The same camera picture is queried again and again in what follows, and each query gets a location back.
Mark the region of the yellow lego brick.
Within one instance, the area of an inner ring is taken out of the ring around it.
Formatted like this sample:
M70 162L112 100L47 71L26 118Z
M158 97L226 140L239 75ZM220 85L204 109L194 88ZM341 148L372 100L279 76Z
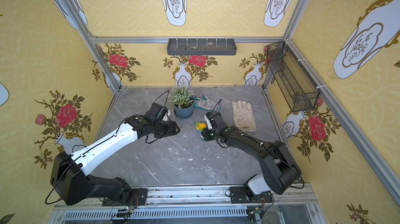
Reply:
M207 125L205 123L202 123L202 122L196 122L195 128L196 128L197 131L202 132L205 128L207 128Z

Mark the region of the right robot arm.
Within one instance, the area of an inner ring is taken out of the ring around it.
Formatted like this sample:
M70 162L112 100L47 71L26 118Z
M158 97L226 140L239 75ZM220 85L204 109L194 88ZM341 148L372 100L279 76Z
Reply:
M301 178L301 170L281 141L262 141L245 134L235 126L228 126L220 113L205 114L207 127L202 130L205 141L215 140L222 148L236 148L254 157L261 174L247 180L244 187L253 195L273 191L282 195Z

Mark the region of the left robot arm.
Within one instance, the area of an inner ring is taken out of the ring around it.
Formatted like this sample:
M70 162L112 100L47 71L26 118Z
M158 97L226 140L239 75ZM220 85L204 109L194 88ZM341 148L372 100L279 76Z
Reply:
M110 156L142 137L152 134L159 140L177 135L180 128L169 115L168 108L153 103L145 114L125 118L116 130L90 146L72 154L58 154L50 180L53 191L66 205L75 205L87 198L108 198L127 204L131 199L131 187L124 179L101 178L93 176L92 172Z

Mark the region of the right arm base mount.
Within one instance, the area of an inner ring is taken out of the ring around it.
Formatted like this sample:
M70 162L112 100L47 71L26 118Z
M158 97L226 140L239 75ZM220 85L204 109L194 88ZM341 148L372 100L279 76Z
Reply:
M272 203L273 197L270 191L261 194L254 194L250 189L245 187L230 187L229 198L233 204L260 204Z

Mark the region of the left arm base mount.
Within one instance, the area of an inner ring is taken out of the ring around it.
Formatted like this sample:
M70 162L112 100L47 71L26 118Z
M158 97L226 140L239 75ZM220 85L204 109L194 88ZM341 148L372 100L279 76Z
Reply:
M121 200L112 200L104 198L102 206L129 206L138 207L144 206L148 197L147 188L133 188L130 192L123 196Z

